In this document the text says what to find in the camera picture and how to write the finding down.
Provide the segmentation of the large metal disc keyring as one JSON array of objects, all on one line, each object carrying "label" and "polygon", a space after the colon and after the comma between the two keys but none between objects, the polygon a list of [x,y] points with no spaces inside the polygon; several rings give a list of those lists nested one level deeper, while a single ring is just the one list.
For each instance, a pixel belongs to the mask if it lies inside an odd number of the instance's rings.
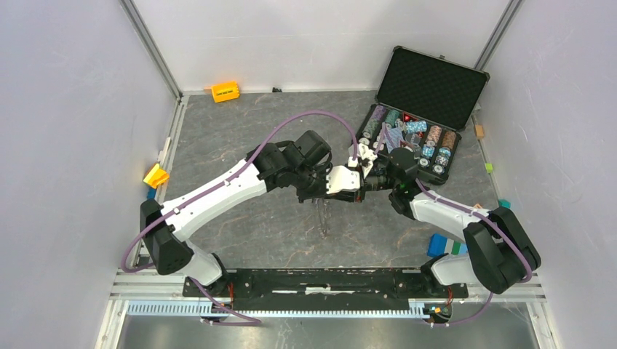
[{"label": "large metal disc keyring", "polygon": [[317,210],[317,218],[319,221],[320,236],[322,238],[327,238],[330,230],[328,222],[330,209],[328,203],[323,198],[318,198],[315,200],[315,207]]}]

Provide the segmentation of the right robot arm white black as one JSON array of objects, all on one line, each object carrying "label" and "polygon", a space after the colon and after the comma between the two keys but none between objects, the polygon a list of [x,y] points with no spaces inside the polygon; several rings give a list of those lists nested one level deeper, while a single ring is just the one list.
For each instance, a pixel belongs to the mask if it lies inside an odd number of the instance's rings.
[{"label": "right robot arm white black", "polygon": [[434,225],[462,240],[463,254],[442,252],[425,263],[422,291],[438,297],[453,284],[479,283],[493,294],[528,282],[542,259],[515,213],[507,207],[480,209],[458,203],[429,190],[418,179],[419,165],[406,148],[396,148],[379,159],[360,144],[350,148],[350,161],[361,169],[361,190],[389,190],[393,209],[411,220]]}]

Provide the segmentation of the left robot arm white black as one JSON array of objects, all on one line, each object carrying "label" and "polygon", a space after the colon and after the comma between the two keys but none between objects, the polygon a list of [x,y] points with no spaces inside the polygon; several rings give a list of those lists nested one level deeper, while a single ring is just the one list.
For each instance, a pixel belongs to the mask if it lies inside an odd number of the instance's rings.
[{"label": "left robot arm white black", "polygon": [[149,198],[140,205],[143,242],[152,268],[160,275],[183,273],[211,296],[228,288],[222,262],[190,241],[209,221],[236,205],[277,188],[294,187],[299,201],[326,194],[332,149],[315,131],[296,141],[259,145],[227,173],[162,204]]}]

